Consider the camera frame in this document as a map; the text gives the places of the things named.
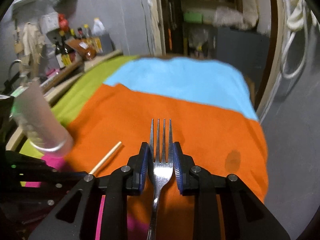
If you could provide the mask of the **steel fork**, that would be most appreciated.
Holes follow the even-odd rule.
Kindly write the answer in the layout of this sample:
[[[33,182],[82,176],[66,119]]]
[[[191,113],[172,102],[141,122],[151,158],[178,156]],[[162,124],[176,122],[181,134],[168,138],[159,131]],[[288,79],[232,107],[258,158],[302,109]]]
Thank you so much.
[[[154,131],[154,120],[151,120],[149,153],[148,153],[148,177],[153,185],[153,201],[151,220],[147,239],[156,238],[157,213],[161,190],[170,181],[173,174],[173,139],[172,124],[169,122],[169,138],[166,138],[166,122],[160,128],[160,120],[157,120],[157,131]]]

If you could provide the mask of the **lone wooden chopstick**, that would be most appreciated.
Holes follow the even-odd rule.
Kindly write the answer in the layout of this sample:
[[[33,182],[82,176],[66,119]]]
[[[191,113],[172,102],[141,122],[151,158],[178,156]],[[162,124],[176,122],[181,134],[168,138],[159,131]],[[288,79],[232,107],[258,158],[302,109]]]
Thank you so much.
[[[99,161],[99,163],[97,163],[97,165],[95,165],[95,167],[91,169],[89,174],[95,175],[99,171],[99,169],[104,165],[104,163],[106,163],[106,161],[120,148],[121,145],[121,141],[114,145],[114,147]]]

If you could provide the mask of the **white plastic utensil holder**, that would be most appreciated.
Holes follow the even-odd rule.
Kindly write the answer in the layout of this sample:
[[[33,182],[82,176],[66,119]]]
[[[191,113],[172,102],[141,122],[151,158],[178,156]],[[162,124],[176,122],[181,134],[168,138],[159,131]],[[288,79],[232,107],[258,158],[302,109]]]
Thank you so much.
[[[38,81],[21,87],[14,96],[12,117],[33,148],[52,158],[62,158],[73,147],[73,138],[56,119]]]

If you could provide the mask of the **multicolour striped cloth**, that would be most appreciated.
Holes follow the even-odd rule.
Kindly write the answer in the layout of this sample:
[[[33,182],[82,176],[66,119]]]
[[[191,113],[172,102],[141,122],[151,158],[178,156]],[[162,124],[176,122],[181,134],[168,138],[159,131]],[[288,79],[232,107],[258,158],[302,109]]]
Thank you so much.
[[[217,202],[221,239],[265,239],[268,210],[267,143],[249,98],[243,75],[214,60],[176,57],[130,61],[88,94],[67,131],[73,147],[62,158],[44,161],[85,172],[31,233],[31,239],[100,239],[105,197],[99,178],[110,175],[149,144],[151,120],[157,131],[172,124],[173,143],[195,165],[225,178]],[[120,148],[95,175],[89,172],[116,145]],[[127,239],[147,239],[153,185],[127,198]],[[180,194],[174,170],[161,190],[155,239],[193,239],[194,197]]]

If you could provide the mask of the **wooden cutting board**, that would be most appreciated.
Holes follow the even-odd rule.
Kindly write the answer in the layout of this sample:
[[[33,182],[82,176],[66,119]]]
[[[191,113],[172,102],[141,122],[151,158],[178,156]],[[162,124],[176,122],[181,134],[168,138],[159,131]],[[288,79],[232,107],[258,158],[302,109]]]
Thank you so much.
[[[65,79],[71,72],[79,68],[84,62],[82,60],[77,60],[70,64],[69,66],[63,68],[58,73],[55,73],[52,77],[50,77],[47,81],[40,85],[40,88],[43,94],[46,94],[51,88],[55,87],[58,83],[60,83],[63,79]]]

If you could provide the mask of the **large cooking oil jug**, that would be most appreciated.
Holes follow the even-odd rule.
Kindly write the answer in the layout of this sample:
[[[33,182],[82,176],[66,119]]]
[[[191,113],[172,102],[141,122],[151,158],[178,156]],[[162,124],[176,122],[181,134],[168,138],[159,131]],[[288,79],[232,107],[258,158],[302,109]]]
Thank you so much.
[[[106,55],[113,51],[110,35],[99,18],[94,19],[92,35],[98,55]]]

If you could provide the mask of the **grey cabinet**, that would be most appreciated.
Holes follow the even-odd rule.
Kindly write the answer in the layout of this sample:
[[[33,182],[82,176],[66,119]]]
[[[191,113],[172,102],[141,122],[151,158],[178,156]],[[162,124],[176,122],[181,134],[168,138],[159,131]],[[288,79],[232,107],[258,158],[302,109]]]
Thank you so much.
[[[269,44],[270,39],[266,35],[221,27],[215,36],[214,57],[238,69],[258,88],[266,66]]]

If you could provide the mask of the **dark sauce bottle yellow label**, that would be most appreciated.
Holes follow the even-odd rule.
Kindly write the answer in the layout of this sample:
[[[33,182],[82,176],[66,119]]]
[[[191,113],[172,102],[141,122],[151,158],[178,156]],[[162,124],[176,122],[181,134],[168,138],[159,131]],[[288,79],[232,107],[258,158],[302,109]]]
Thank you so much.
[[[59,31],[60,37],[61,37],[61,44],[62,44],[62,55],[63,55],[63,60],[65,63],[65,66],[69,66],[72,64],[72,54],[70,49],[68,48],[67,44],[65,43],[66,37],[65,37],[65,32],[63,30]]]

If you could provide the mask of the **dark wine bottle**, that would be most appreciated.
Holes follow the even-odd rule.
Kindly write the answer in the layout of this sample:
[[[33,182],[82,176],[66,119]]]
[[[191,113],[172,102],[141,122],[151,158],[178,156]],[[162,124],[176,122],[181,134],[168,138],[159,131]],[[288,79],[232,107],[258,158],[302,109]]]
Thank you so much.
[[[54,38],[54,41],[55,41],[55,57],[57,59],[57,62],[59,64],[60,69],[63,69],[63,68],[65,68],[65,64],[62,59],[62,53],[61,53],[62,49],[61,49],[60,43],[58,42],[57,38]]]

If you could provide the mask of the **hanging beige towel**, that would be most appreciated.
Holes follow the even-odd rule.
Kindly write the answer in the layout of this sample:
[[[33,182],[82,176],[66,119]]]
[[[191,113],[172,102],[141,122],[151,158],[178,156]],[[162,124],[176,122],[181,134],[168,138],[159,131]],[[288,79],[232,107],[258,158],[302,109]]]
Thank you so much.
[[[45,36],[40,32],[37,25],[30,22],[26,23],[23,28],[23,52],[24,57],[33,64],[39,64],[42,50],[45,43]]]

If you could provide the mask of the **green box on shelf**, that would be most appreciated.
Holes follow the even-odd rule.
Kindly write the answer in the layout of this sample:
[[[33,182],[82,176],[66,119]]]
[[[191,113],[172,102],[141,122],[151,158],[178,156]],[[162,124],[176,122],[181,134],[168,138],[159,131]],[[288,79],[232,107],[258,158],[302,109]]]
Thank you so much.
[[[202,23],[202,14],[199,12],[184,12],[183,13],[184,22],[186,23],[195,23],[201,24]]]

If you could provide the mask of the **clear plastic bag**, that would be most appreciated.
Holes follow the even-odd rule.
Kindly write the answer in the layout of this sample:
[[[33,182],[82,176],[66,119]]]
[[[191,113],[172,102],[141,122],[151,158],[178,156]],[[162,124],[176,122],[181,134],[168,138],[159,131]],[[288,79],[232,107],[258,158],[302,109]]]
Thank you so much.
[[[237,10],[229,7],[217,7],[213,13],[212,25],[215,27],[230,27],[239,30],[250,30],[255,27],[249,23]]]

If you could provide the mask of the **white pillow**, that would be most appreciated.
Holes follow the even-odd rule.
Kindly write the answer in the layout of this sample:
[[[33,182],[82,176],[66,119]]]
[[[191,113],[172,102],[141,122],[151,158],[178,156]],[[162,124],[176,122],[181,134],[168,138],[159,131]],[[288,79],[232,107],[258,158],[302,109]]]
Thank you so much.
[[[252,29],[259,20],[259,10],[256,0],[242,0],[243,28]]]

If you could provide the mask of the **red plastic bag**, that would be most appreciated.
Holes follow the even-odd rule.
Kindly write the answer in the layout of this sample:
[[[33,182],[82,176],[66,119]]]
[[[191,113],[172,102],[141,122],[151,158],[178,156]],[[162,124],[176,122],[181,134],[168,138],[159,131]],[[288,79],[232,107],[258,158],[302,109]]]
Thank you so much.
[[[65,33],[69,31],[69,23],[64,14],[58,14],[58,22],[60,30],[64,31]]]

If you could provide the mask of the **white wall box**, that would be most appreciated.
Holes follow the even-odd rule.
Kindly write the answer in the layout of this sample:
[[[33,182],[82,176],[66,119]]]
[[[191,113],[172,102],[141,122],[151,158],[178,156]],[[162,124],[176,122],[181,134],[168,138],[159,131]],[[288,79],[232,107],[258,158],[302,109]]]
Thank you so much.
[[[51,12],[49,14],[40,17],[40,28],[43,34],[55,31],[59,29],[59,15],[57,12]]]

